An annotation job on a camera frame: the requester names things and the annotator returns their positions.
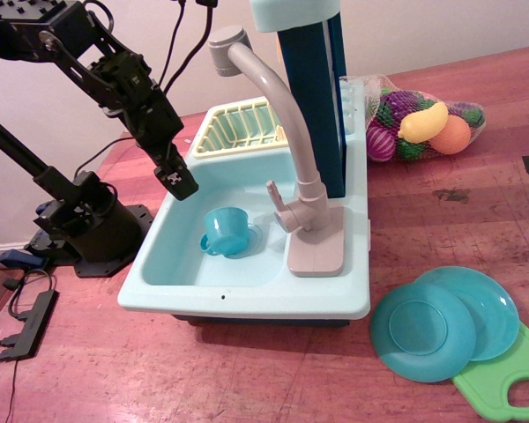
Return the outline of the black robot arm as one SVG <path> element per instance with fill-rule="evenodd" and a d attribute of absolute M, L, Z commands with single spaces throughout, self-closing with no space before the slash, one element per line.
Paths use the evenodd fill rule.
<path fill-rule="evenodd" d="M 198 190 L 173 140 L 183 129 L 144 57 L 80 1 L 0 1 L 0 58 L 55 64 L 106 116 L 119 119 L 176 199 Z"/>

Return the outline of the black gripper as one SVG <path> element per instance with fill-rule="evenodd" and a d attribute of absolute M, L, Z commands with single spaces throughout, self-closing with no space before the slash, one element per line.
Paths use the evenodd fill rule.
<path fill-rule="evenodd" d="M 157 165 L 156 179 L 175 199 L 182 201 L 198 191 L 199 185 L 174 145 L 183 122 L 158 85 L 145 102 L 126 111 L 125 126 Z"/>

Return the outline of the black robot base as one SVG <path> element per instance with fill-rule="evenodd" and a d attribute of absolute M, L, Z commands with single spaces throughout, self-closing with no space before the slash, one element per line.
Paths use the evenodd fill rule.
<path fill-rule="evenodd" d="M 80 278 L 110 277 L 134 260 L 153 223 L 144 205 L 122 204 L 116 188 L 94 172 L 69 181 L 46 167 L 34 182 L 53 199 L 38 208 L 39 231 L 25 250 L 71 265 Z"/>

